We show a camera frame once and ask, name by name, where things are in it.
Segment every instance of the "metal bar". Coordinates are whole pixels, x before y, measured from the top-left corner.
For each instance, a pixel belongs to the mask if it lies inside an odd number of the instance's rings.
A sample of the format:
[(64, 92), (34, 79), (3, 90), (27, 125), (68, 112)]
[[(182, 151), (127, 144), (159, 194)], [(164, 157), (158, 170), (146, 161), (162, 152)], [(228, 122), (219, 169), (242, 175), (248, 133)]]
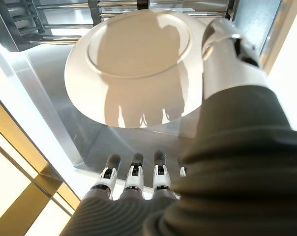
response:
[(45, 29), (91, 29), (93, 28), (92, 24), (61, 24), (61, 25), (44, 25)]
[(24, 2), (7, 3), (6, 7), (7, 8), (14, 8), (14, 7), (27, 6), (27, 5), (31, 5), (31, 2), (30, 1), (24, 1)]
[(48, 9), (65, 9), (65, 8), (88, 8), (88, 3), (63, 3), (63, 4), (49, 4), (36, 6), (37, 9), (48, 10)]
[(20, 28), (19, 31), (20, 31), (20, 34), (26, 34), (26, 33), (30, 33), (30, 32), (33, 32), (35, 30), (39, 30), (40, 27), (39, 26), (35, 26), (35, 27), (31, 27), (31, 28)]
[(78, 41), (82, 36), (80, 35), (39, 35), (39, 40), (64, 40), (64, 41)]
[[(112, 12), (112, 13), (102, 13), (100, 14), (101, 18), (111, 18), (114, 16), (117, 16), (119, 14), (122, 14), (124, 12)], [(225, 17), (226, 12), (183, 12), (188, 14), (189, 16), (193, 17)]]
[(26, 20), (26, 19), (35, 18), (35, 17), (37, 17), (36, 14), (24, 15), (24, 16), (14, 16), (13, 20), (16, 22), (16, 21), (22, 21), (22, 20)]
[(193, 17), (225, 17), (226, 12), (183, 12)]
[(113, 6), (137, 6), (136, 1), (99, 1), (99, 7), (113, 7)]
[(65, 40), (34, 40), (30, 41), (33, 44), (59, 44), (59, 45), (75, 45), (77, 41), (65, 41)]

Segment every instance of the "robotic hand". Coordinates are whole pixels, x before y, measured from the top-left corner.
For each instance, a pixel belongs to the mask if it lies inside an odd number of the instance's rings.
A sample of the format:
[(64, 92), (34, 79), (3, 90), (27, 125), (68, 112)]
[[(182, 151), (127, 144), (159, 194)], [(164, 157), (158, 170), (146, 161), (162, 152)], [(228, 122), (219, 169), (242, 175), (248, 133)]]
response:
[[(208, 25), (202, 47), (195, 145), (171, 186), (181, 199), (83, 199), (62, 236), (297, 236), (297, 132), (267, 88), (258, 54), (225, 19)], [(156, 164), (154, 176), (167, 173), (159, 157)]]

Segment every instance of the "stainless steel surface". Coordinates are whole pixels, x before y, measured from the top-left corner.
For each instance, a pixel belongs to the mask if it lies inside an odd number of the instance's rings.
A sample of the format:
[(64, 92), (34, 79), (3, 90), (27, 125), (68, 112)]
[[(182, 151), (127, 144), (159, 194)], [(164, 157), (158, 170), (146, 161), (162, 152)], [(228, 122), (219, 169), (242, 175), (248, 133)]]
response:
[(45, 29), (91, 29), (92, 24), (56, 24), (56, 25), (44, 25)]
[[(20, 27), (34, 27), (35, 23), (29, 21), (19, 21)], [(10, 51), (18, 52), (33, 47), (29, 42), (22, 38), (18, 29), (18, 25), (10, 15), (7, 5), (4, 1), (0, 1), (0, 42)]]
[(48, 4), (48, 5), (37, 5), (37, 9), (62, 9), (62, 8), (88, 8), (88, 3), (62, 3), (62, 4)]
[(174, 9), (177, 11), (221, 11), (226, 12), (228, 0), (151, 0), (150, 8)]
[(281, 0), (239, 0), (234, 24), (258, 52), (264, 45)]

